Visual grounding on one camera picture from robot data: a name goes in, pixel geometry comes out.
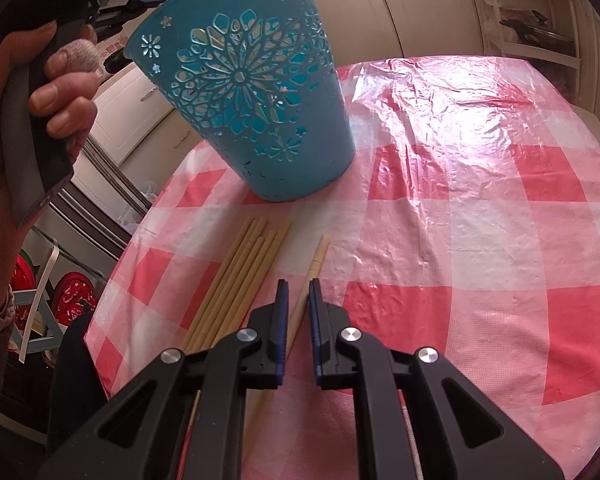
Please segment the person's left hand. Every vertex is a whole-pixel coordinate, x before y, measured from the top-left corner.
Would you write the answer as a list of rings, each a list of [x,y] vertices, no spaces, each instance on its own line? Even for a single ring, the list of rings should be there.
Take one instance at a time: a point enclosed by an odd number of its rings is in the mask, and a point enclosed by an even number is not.
[[[56,32],[48,23],[0,44],[0,311],[23,240],[50,189],[67,177],[97,113],[93,27],[77,30],[38,64]]]

